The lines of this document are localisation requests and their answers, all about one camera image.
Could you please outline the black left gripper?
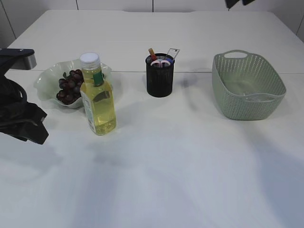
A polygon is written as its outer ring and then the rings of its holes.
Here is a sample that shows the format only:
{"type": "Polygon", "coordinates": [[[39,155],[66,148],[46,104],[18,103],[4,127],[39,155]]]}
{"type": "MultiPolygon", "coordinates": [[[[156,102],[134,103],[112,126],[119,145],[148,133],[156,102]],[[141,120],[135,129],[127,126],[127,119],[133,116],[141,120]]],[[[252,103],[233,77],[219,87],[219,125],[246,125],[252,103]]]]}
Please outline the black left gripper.
{"type": "Polygon", "coordinates": [[[42,145],[49,134],[43,125],[47,117],[40,107],[27,102],[21,115],[0,123],[0,132],[12,136],[21,141],[32,141],[42,145]]]}

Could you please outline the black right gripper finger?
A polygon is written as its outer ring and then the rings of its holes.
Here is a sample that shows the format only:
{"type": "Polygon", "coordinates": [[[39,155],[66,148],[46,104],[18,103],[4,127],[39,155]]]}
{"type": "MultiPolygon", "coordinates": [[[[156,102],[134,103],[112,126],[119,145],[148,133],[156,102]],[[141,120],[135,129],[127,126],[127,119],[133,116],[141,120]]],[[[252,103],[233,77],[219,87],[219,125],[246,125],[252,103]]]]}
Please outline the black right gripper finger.
{"type": "Polygon", "coordinates": [[[226,7],[228,9],[232,8],[233,6],[235,6],[238,2],[239,2],[239,0],[225,0],[226,7]]]}
{"type": "Polygon", "coordinates": [[[248,4],[250,4],[250,3],[252,3],[252,2],[254,2],[255,0],[242,0],[242,4],[244,5],[244,6],[246,6],[246,5],[248,5],[248,4]]]}

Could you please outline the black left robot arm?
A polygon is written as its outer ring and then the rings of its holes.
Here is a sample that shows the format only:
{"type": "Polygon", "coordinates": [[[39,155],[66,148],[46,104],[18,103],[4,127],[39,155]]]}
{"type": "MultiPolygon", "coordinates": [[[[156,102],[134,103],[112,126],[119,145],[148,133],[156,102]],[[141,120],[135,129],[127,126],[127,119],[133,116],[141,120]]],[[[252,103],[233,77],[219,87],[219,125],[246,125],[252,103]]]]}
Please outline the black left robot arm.
{"type": "Polygon", "coordinates": [[[47,114],[27,101],[27,93],[16,82],[0,80],[0,132],[21,141],[42,145],[49,134],[43,125],[47,114]]]}

